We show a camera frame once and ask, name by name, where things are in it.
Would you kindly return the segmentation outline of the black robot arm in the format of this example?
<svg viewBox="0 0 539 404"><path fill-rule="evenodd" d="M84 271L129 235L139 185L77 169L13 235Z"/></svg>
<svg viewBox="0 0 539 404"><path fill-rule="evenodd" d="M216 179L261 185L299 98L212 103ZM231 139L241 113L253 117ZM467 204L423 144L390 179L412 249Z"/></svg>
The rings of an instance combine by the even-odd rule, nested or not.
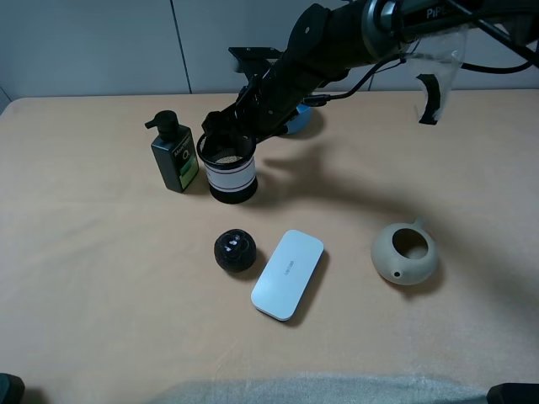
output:
<svg viewBox="0 0 539 404"><path fill-rule="evenodd" d="M232 47L248 79L234 104L209 113L202 128L202 152L219 156L250 153L255 145L286 133L297 105L317 107L332 100L313 91L369 66L371 77L392 61L412 54L410 44L469 25L482 30L525 59L514 67L464 64L463 69L511 74L538 64L529 44L538 40L536 1L351 1L331 10L311 5L296 21L284 51Z"/></svg>

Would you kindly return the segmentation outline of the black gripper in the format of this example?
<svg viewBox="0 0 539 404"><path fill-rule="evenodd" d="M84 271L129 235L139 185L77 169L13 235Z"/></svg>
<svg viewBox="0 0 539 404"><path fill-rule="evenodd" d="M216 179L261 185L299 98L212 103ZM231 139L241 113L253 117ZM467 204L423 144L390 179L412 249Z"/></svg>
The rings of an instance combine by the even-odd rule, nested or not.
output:
<svg viewBox="0 0 539 404"><path fill-rule="evenodd" d="M296 106L333 78L333 57L325 46L231 47L248 85L235 103L212 111L202 123L205 147L233 147L251 157L257 142L280 134Z"/></svg>

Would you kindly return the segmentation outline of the grey robot base cover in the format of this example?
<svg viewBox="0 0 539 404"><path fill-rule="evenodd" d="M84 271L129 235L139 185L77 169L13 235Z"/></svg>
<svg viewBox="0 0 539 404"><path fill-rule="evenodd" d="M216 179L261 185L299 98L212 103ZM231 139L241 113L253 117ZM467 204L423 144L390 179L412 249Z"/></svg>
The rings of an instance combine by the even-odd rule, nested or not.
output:
<svg viewBox="0 0 539 404"><path fill-rule="evenodd" d="M180 383L151 403L485 403L487 392L417 375L303 374Z"/></svg>

